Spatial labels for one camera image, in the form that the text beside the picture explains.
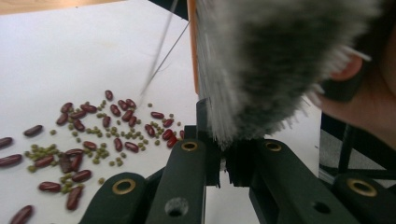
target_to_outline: brush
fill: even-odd
[[[354,41],[380,10],[376,0],[200,0],[189,13],[197,91],[225,149],[279,131],[304,94],[319,105],[319,83],[351,54],[370,60]]]

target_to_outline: bristle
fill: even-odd
[[[304,93],[320,104],[315,83],[347,66],[353,39],[378,14],[376,0],[196,4],[200,98],[209,98],[208,123],[223,148],[284,128]]]

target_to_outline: white surface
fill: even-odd
[[[0,17],[0,137],[11,136],[14,144],[0,150],[0,158],[23,153],[30,145],[47,147],[56,143],[60,150],[80,147],[66,127],[57,127],[55,120],[65,102],[76,106],[90,101],[99,105],[105,90],[113,90],[115,99],[142,101],[139,93],[153,61],[168,12],[149,1],[126,1],[89,7],[69,8]],[[175,16],[163,56],[171,48],[187,22]],[[190,37],[186,32],[155,77],[147,95],[136,111],[143,123],[150,122],[150,108],[164,114],[174,113],[182,124],[195,124]],[[310,118],[299,115],[300,123],[274,138],[284,141],[314,172],[318,173],[319,112],[313,108]],[[87,127],[101,127],[101,120],[87,116]],[[26,138],[22,132],[42,124],[45,131]],[[58,133],[50,136],[49,131]],[[107,138],[98,140],[81,135],[82,140],[106,142],[110,157],[99,165],[85,160],[81,169],[93,171],[87,181],[79,209],[65,209],[66,196],[48,194],[36,189],[42,181],[58,181],[59,168],[44,168],[29,174],[32,162],[0,169],[0,223],[7,223],[26,204],[35,206],[29,223],[78,223],[91,198],[99,189],[97,180],[121,172],[148,176],[165,166],[169,150],[149,147],[138,154],[127,153],[122,167],[109,167],[118,154],[111,150]],[[206,223],[258,223],[248,198],[248,189],[228,184],[221,175],[221,189],[207,188]]]

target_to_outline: scattered beans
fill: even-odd
[[[75,127],[75,129],[77,129],[80,132],[85,131],[85,126],[81,123],[81,120],[79,120],[79,119],[75,119],[73,121],[73,126]]]
[[[74,182],[83,182],[90,179],[92,176],[92,172],[90,170],[82,170],[80,172],[75,173],[72,176],[72,180]]]
[[[172,124],[173,124],[173,120],[172,120],[172,119],[167,119],[167,120],[163,123],[163,127],[169,128],[170,126],[172,126]]]
[[[32,205],[24,206],[15,216],[11,219],[9,224],[24,224],[29,221],[32,216],[34,208]]]
[[[155,119],[163,119],[165,115],[160,112],[151,112],[151,116]]]
[[[113,92],[112,91],[105,91],[105,97],[108,101],[113,100]]]
[[[33,136],[36,136],[39,133],[41,133],[42,130],[43,130],[43,126],[42,125],[36,125],[35,127],[24,131],[23,134],[25,136],[28,136],[28,137],[33,137]]]
[[[70,191],[66,203],[66,208],[68,210],[74,211],[77,209],[81,194],[82,194],[82,187],[75,187]]]
[[[57,192],[61,191],[61,185],[58,183],[45,181],[45,182],[42,182],[40,185],[38,185],[38,189],[40,189],[41,191],[57,193]]]
[[[70,118],[72,119],[82,119],[87,115],[87,112],[85,112],[85,110],[80,110],[78,112],[74,112],[72,114],[70,114]]]
[[[116,106],[116,105],[111,105],[111,106],[110,106],[110,111],[111,111],[111,113],[113,113],[114,116],[119,117],[119,116],[121,115],[121,112],[120,112],[120,110],[119,110],[119,107]]]
[[[125,143],[125,147],[126,147],[126,149],[128,149],[128,150],[130,150],[130,151],[132,151],[134,153],[139,152],[139,147],[135,143],[126,142]]]
[[[2,147],[8,147],[12,143],[12,138],[11,137],[5,137],[0,139],[0,148]]]
[[[6,167],[10,165],[16,165],[20,163],[22,160],[22,155],[21,154],[15,154],[11,156],[7,156],[4,158],[0,159],[0,167]]]
[[[54,160],[53,155],[48,155],[35,162],[35,167],[46,167]]]
[[[69,119],[69,115],[67,113],[62,113],[61,116],[56,120],[56,124],[64,125]]]
[[[118,152],[122,151],[122,142],[119,138],[114,139],[114,147]]]

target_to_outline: black plastic part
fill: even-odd
[[[135,182],[133,190],[125,194],[114,193],[113,186],[120,180],[133,180]],[[139,223],[135,218],[138,218],[139,206],[143,199],[145,188],[145,178],[141,175],[121,173],[112,176],[96,192],[79,223]]]
[[[359,223],[285,144],[257,140],[254,163],[249,196],[261,223]]]
[[[204,223],[205,152],[196,139],[174,145],[146,223]]]
[[[381,57],[383,48],[388,42],[390,32],[396,22],[396,1],[384,0],[382,2],[383,15],[371,23],[367,34],[357,40],[356,49],[372,57],[371,62],[363,62],[361,70],[352,79],[347,81],[326,80],[321,86],[325,96],[341,102],[350,101],[357,91],[365,74],[367,74]]]
[[[360,223],[396,223],[396,195],[370,178],[357,174],[339,175],[334,181],[333,192]]]

